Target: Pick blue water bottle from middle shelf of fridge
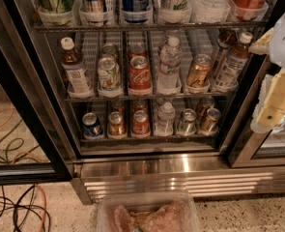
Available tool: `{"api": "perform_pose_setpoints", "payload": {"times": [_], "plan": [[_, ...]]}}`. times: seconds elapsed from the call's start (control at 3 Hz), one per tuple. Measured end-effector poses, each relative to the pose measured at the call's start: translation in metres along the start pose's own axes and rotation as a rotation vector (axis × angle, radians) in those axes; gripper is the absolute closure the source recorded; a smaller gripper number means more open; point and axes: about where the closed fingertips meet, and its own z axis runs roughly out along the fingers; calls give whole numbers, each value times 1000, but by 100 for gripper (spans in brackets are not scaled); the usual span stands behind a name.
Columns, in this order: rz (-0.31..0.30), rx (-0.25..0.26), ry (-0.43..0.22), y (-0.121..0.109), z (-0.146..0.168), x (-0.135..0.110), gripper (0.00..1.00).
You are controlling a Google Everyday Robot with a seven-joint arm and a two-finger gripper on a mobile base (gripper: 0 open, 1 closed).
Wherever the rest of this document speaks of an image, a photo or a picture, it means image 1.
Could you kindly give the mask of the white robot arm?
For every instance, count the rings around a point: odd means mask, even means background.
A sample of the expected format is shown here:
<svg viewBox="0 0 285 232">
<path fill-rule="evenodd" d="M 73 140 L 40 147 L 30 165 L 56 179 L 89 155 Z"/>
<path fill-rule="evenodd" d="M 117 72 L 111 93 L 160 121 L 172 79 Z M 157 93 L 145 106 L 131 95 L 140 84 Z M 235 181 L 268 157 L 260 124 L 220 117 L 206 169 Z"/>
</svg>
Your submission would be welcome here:
<svg viewBox="0 0 285 232">
<path fill-rule="evenodd" d="M 249 52 L 267 54 L 270 61 L 281 68 L 275 76 L 267 74 L 262 82 L 250 128 L 257 133 L 273 130 L 285 115 L 285 13 L 275 25 L 258 41 Z"/>
</svg>

